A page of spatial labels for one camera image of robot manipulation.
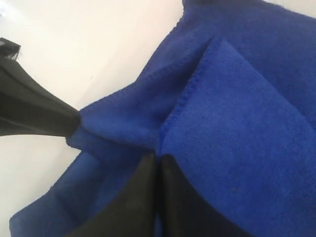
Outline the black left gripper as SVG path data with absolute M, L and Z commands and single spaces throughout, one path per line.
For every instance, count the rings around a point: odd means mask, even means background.
M 16 62 L 20 45 L 0 39 L 0 134 L 68 137 L 79 112 L 38 84 Z

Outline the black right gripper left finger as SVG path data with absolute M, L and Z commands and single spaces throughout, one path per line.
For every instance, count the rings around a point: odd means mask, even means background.
M 67 236 L 153 237 L 157 169 L 155 156 L 144 156 L 115 199 Z

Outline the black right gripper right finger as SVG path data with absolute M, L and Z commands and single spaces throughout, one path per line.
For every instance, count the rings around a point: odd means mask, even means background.
M 158 174 L 163 237 L 244 236 L 194 189 L 173 156 L 161 157 Z

